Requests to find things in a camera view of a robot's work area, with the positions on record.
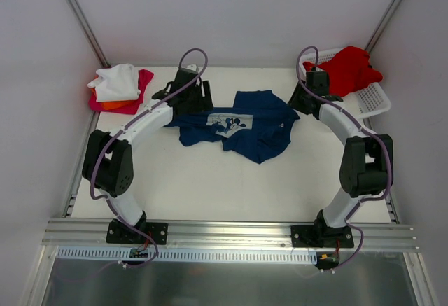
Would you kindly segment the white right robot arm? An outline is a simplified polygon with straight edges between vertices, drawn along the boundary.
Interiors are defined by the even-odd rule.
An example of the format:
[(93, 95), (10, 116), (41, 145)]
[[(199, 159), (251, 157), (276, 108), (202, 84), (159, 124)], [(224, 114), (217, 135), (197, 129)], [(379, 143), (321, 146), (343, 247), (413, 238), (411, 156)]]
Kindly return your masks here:
[(330, 77), (312, 69), (299, 78), (288, 105), (313, 115), (330, 128), (344, 147), (339, 168), (340, 190), (321, 212), (324, 223), (313, 230), (314, 241), (330, 246), (339, 236), (337, 228), (347, 226), (365, 202), (383, 200), (393, 183), (393, 140), (364, 127), (342, 106), (342, 99), (330, 94)]

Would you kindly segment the blue cartoon print t-shirt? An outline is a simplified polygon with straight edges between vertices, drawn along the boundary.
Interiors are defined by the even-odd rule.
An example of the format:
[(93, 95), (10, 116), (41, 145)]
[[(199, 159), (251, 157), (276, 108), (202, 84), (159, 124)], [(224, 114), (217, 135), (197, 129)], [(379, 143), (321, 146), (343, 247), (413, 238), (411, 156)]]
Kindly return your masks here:
[(233, 106), (182, 115), (168, 126), (179, 128), (179, 141), (185, 147), (220, 141), (224, 151), (261, 164), (286, 150), (299, 119), (271, 90), (238, 91)]

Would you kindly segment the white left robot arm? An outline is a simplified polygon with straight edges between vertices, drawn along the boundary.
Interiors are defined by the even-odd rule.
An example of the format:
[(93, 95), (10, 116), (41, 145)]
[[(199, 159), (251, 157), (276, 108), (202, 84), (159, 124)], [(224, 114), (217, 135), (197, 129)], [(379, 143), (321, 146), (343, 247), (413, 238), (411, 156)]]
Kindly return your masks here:
[(129, 242), (138, 243), (146, 235), (144, 210), (131, 190), (139, 145), (177, 117), (213, 107), (210, 82), (199, 72), (179, 68), (174, 80), (157, 91), (129, 122), (109, 132), (96, 129), (90, 134), (82, 176), (90, 183), (90, 197), (104, 200), (124, 224), (121, 232)]

